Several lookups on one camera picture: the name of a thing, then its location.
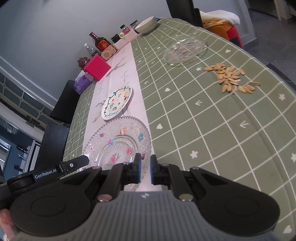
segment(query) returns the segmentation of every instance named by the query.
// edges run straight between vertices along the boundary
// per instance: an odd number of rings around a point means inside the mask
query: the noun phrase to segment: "bowl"
[[[135,30],[141,34],[149,34],[157,27],[157,21],[154,16],[145,19]]]

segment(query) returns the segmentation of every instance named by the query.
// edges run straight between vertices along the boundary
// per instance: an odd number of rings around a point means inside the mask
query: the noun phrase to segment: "clear glass bottle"
[[[99,55],[101,55],[101,52],[99,52],[98,50],[95,50],[94,48],[90,47],[87,43],[85,43],[83,46],[86,47],[86,49],[89,51],[89,53],[91,54],[92,57],[96,53],[99,54]]]

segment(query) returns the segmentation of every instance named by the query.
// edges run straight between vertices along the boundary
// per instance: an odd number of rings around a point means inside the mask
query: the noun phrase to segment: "pink box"
[[[92,57],[83,68],[85,72],[88,72],[91,76],[97,79],[97,81],[100,81],[109,69],[111,69],[111,66],[98,54]]]

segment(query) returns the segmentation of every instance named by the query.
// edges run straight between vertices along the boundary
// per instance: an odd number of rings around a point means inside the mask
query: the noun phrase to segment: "glass jar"
[[[122,32],[124,33],[124,35],[128,34],[131,31],[125,25],[122,25],[120,28],[122,29]]]
[[[136,20],[136,21],[132,22],[130,25],[131,25],[131,28],[132,28],[133,30],[135,30],[136,26],[138,26],[139,24],[140,24],[140,23],[138,22],[138,20]]]

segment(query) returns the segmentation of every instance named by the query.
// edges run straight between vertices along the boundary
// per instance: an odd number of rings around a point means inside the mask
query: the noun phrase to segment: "chair back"
[[[202,27],[200,11],[192,0],[167,0],[172,18],[182,19],[196,27]]]

